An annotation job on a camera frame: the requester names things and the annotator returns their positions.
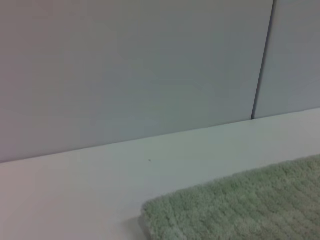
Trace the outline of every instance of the floor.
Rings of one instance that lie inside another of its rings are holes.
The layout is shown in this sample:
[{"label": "floor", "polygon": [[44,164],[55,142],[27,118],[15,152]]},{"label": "floor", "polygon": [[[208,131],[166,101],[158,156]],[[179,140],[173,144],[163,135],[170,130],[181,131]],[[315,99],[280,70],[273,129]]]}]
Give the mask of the floor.
[{"label": "floor", "polygon": [[0,240],[147,240],[142,204],[320,153],[320,109],[0,164]]}]

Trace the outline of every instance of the white wall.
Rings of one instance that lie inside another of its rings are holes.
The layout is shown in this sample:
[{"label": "white wall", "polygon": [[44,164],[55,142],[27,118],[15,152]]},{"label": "white wall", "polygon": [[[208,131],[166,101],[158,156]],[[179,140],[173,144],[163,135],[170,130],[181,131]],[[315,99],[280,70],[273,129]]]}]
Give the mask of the white wall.
[{"label": "white wall", "polygon": [[277,0],[256,117],[320,107],[320,1]]},{"label": "white wall", "polygon": [[0,161],[247,120],[272,0],[3,0]]}]

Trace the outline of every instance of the green bath mat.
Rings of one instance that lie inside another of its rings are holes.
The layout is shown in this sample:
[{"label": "green bath mat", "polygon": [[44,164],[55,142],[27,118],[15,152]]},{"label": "green bath mat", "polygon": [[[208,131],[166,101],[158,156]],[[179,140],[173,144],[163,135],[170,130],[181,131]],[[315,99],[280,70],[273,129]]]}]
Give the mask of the green bath mat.
[{"label": "green bath mat", "polygon": [[142,216],[152,240],[319,240],[320,156],[156,198]]}]

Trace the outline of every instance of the carpet texture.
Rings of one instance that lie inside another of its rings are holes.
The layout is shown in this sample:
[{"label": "carpet texture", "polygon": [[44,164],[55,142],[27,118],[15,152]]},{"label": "carpet texture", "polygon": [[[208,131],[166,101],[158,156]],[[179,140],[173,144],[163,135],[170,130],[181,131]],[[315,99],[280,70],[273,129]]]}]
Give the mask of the carpet texture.
[{"label": "carpet texture", "polygon": [[156,198],[142,216],[153,240],[319,240],[320,156]]}]

